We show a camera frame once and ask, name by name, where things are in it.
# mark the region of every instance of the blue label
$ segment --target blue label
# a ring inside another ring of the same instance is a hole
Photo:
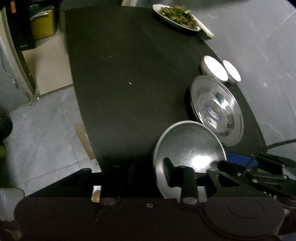
[[[207,104],[205,106],[205,108],[214,119],[216,119],[217,121],[222,120],[221,116],[218,114],[218,112],[213,107],[211,107],[210,105]]]

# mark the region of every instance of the oval plate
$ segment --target oval plate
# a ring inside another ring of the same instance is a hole
[[[242,111],[232,93],[209,76],[198,76],[190,90],[197,119],[214,132],[224,146],[234,146],[244,133]]]
[[[164,198],[180,200],[181,188],[169,187],[164,173],[164,158],[172,164],[187,166],[195,172],[206,173],[212,163],[226,160],[224,148],[218,137],[196,121],[180,121],[171,125],[159,138],[153,155],[156,184]]]
[[[154,11],[157,12],[157,14],[160,15],[160,16],[161,16],[161,17],[162,17],[167,23],[169,23],[169,24],[171,24],[171,25],[173,25],[173,26],[179,27],[179,28],[184,28],[184,29],[188,29],[188,30],[191,30],[191,31],[195,31],[195,32],[198,32],[198,31],[200,30],[200,27],[199,27],[199,26],[197,26],[196,29],[186,28],[186,27],[184,27],[184,26],[182,26],[182,25],[180,25],[180,24],[178,24],[178,23],[176,23],[176,22],[170,20],[169,18],[167,18],[167,17],[161,15],[161,14],[158,12],[162,7],[169,7],[169,8],[172,8],[171,6],[162,5],[162,4],[153,4],[152,6],[153,6]]]

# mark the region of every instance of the plate of food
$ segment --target plate of food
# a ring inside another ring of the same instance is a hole
[[[170,7],[162,4],[153,4],[153,9],[163,20],[179,28],[185,28],[191,31],[199,31],[199,20],[190,13],[184,6]]]

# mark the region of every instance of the black table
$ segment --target black table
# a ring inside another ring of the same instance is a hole
[[[137,160],[151,163],[170,125],[196,120],[188,88],[201,75],[202,57],[217,58],[198,34],[167,26],[152,9],[103,3],[66,11],[66,38],[78,104],[103,170]],[[226,151],[249,156],[265,142],[239,87],[229,89],[245,131]]]

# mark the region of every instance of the gray tile floor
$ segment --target gray tile floor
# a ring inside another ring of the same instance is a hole
[[[73,126],[83,123],[73,86],[21,106],[10,116],[14,126],[6,139],[7,169],[12,186],[26,196],[80,168],[100,171]]]

